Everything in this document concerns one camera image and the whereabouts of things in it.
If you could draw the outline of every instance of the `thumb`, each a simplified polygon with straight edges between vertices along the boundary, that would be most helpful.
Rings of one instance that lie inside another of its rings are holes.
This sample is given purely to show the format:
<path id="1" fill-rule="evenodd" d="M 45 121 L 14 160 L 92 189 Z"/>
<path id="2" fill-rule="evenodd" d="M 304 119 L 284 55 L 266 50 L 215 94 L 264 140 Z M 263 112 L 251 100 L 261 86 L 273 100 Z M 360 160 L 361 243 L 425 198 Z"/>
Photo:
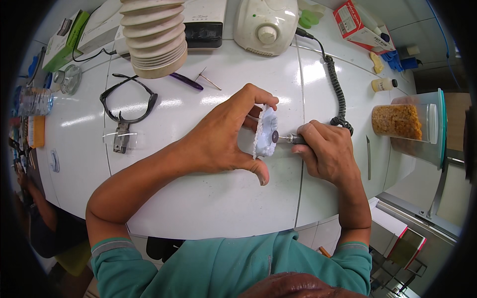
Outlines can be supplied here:
<path id="1" fill-rule="evenodd" d="M 245 152 L 240 152 L 236 160 L 236 168 L 251 171 L 259 178 L 260 185 L 264 186 L 270 180 L 267 165 L 259 158 L 253 160 L 253 156 Z"/>
<path id="2" fill-rule="evenodd" d="M 294 154 L 298 154 L 303 161 L 306 164 L 306 167 L 308 169 L 308 174 L 313 177 L 320 177 L 320 174 L 318 173 L 318 159 L 316 158 L 316 154 L 307 145 L 294 145 L 291 148 L 291 152 Z"/>

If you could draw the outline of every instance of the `person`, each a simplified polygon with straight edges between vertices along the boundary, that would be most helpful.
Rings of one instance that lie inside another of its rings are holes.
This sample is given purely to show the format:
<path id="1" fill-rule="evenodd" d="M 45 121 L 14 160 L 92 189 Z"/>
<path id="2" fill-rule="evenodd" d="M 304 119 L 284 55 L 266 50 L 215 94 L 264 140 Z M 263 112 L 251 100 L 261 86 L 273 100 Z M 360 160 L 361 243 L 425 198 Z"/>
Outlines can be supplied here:
<path id="1" fill-rule="evenodd" d="M 15 193 L 16 212 L 35 251 L 50 258 L 86 241 L 88 232 L 84 220 L 48 202 L 21 166 L 16 168 L 24 197 L 22 202 Z"/>
<path id="2" fill-rule="evenodd" d="M 245 169 L 261 185 L 266 164 L 237 146 L 241 126 L 257 129 L 261 108 L 279 100 L 246 84 L 182 139 L 111 176 L 92 194 L 86 224 L 92 267 L 107 297 L 362 297 L 370 291 L 371 212 L 353 157 L 350 132 L 316 120 L 298 128 L 295 145 L 311 176 L 339 191 L 341 236 L 331 258 L 296 241 L 293 230 L 245 238 L 187 240 L 158 271 L 131 242 L 125 223 L 156 192 L 194 172 Z"/>

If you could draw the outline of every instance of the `dental model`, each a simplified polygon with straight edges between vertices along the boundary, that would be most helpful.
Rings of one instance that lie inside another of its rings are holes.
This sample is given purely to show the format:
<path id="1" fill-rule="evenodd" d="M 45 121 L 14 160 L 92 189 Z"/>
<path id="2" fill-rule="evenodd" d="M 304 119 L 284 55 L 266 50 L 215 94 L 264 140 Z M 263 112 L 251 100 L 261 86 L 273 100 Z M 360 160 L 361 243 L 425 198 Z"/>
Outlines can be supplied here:
<path id="1" fill-rule="evenodd" d="M 255 133 L 255 141 L 253 142 L 253 159 L 256 159 L 257 156 L 273 155 L 278 139 L 278 133 L 276 132 L 277 129 L 277 115 L 272 107 L 265 105 L 263 111 L 260 112 L 257 133 Z"/>

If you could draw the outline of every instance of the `green shirt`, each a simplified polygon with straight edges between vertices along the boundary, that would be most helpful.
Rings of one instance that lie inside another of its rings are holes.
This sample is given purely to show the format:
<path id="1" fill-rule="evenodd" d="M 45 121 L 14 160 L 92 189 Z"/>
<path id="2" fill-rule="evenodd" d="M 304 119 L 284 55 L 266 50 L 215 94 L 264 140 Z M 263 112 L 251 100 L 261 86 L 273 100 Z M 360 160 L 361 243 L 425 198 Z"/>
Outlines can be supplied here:
<path id="1" fill-rule="evenodd" d="M 236 297 L 269 274 L 310 273 L 327 284 L 369 295 L 371 255 L 361 242 L 339 245 L 327 258 L 289 230 L 245 238 L 187 240 L 158 271 L 125 238 L 92 249 L 101 298 Z"/>

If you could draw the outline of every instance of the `knob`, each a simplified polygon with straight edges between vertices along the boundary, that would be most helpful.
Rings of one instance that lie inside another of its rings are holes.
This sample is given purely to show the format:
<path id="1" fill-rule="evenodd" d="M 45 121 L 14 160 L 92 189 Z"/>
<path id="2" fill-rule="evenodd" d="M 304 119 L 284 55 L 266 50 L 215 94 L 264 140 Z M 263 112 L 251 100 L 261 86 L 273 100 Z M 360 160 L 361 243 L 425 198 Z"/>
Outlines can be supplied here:
<path id="1" fill-rule="evenodd" d="M 264 44 L 271 44 L 277 39 L 277 30 L 271 26 L 263 26 L 257 32 L 259 40 Z"/>

